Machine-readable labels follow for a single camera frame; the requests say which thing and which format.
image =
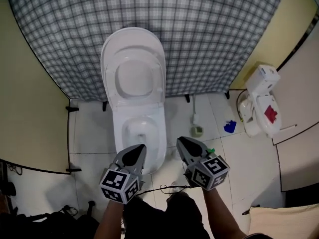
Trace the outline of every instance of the plaid shower curtain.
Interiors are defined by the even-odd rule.
[[[227,92],[280,0],[9,0],[30,47],[69,98],[107,99],[106,38],[129,26],[162,42],[166,95]]]

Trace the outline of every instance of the toilet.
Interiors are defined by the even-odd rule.
[[[280,75],[273,66],[259,65],[246,82],[248,95],[239,104],[239,113],[248,136],[265,132],[272,137],[280,131],[281,114],[270,93],[279,80]]]
[[[160,40],[143,28],[116,31],[103,45],[101,73],[113,112],[116,151],[145,144],[142,174],[155,172],[166,154],[166,70]]]

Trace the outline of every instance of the blue object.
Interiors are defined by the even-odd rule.
[[[224,130],[228,133],[233,133],[235,131],[237,122],[235,121],[227,121],[227,124],[224,126]]]

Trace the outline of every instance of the cable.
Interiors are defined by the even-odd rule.
[[[22,167],[19,167],[19,166],[18,166],[18,167],[21,169],[20,172],[17,171],[15,165],[9,165],[9,164],[7,164],[7,167],[9,168],[9,170],[10,170],[11,172],[15,172],[15,173],[17,173],[18,175],[22,175]]]
[[[182,188],[182,190],[180,190],[180,191],[183,191],[184,189],[190,189],[191,187],[190,186],[186,186],[186,185],[184,185],[184,186],[166,186],[165,184],[162,184],[159,189],[146,190],[146,191],[144,191],[142,193],[136,194],[136,196],[140,196],[142,194],[145,194],[145,193],[148,193],[148,192],[152,192],[152,191],[156,191],[156,190],[161,190],[162,193],[166,194],[162,190],[163,189],[169,189],[169,188]]]
[[[74,210],[75,214],[72,214],[72,212],[71,213],[68,212],[68,211],[71,211],[71,210]],[[59,212],[61,212],[61,211],[67,212],[72,217],[78,214],[78,210],[75,209],[74,207],[71,207],[71,206],[64,206]]]
[[[240,113],[239,113],[239,109],[238,109],[238,100],[239,100],[239,97],[241,96],[242,93],[244,93],[247,89],[243,90],[242,92],[239,93],[237,99],[236,99],[236,109],[237,109],[237,114],[240,118],[240,121],[243,122],[243,118],[240,116]]]

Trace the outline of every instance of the white floor tile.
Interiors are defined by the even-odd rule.
[[[78,107],[78,100],[77,99],[71,99],[70,100],[70,107]],[[69,113],[69,153],[74,153],[74,137],[75,137],[75,122],[76,122],[76,115],[77,112]]]
[[[241,91],[230,91],[230,99],[227,100],[224,93],[210,93],[207,94],[210,105],[213,109],[214,116],[217,122],[218,131],[221,137],[241,133],[245,131],[243,123],[240,121],[237,109],[236,99]],[[233,120],[237,122],[235,131],[228,133],[224,130],[227,121]]]
[[[222,138],[233,204],[246,197],[262,193],[278,179],[279,163],[276,147],[264,134],[254,138],[240,133]]]
[[[8,170],[8,179],[16,188],[12,196],[18,213],[34,216],[57,212],[69,205],[78,209],[73,175],[45,173],[23,169],[21,176]]]
[[[102,111],[102,102],[78,102],[76,112],[74,153],[116,152],[113,116],[110,105]]]
[[[221,155],[223,158],[224,152],[223,147],[220,139],[210,140],[204,142],[208,148],[215,148],[215,153],[217,155]],[[165,184],[170,186],[172,182],[176,182],[178,185],[188,185],[188,182],[185,178],[184,168],[186,165],[182,165],[182,161],[176,157],[176,148],[168,148],[166,160],[163,166],[154,174],[152,174],[153,179],[153,186],[155,189],[159,188],[161,184]],[[217,187],[217,190],[225,202],[226,206],[232,213],[232,200],[231,200],[231,192],[230,192],[230,184],[229,180],[227,179],[222,185]],[[209,235],[212,237],[208,216],[207,216],[207,209],[206,204],[203,197],[203,192],[201,188],[193,188],[193,189],[186,189],[186,193],[189,194],[191,198],[193,198],[202,213],[203,216],[203,224],[205,229],[208,231]],[[161,191],[155,191],[155,202],[156,207],[161,210],[166,210],[167,204],[166,199],[169,197],[168,194],[163,194]]]
[[[247,234],[250,227],[250,215],[242,215],[243,212],[249,210],[251,206],[257,205],[268,208],[281,208],[284,206],[284,201],[284,195],[280,192],[280,178],[275,178],[267,188],[258,190],[234,204],[234,218],[240,229]]]
[[[107,207],[108,199],[106,199],[99,187],[104,171],[114,160],[116,154],[75,154],[74,164],[82,169],[82,172],[76,173],[76,188],[79,200],[80,213],[85,213],[88,208],[89,201],[95,201],[96,206],[93,209],[92,216],[100,221]],[[145,176],[143,180],[146,182],[142,191],[153,189],[151,176]],[[141,197],[155,207],[155,199],[153,192],[141,195]]]
[[[166,98],[164,103],[167,146],[176,146],[176,139],[189,136],[193,114],[193,100],[187,103],[185,97]],[[209,104],[207,94],[196,95],[196,113],[199,115],[198,124],[204,128],[204,134],[198,138],[207,141],[219,138],[217,124]]]

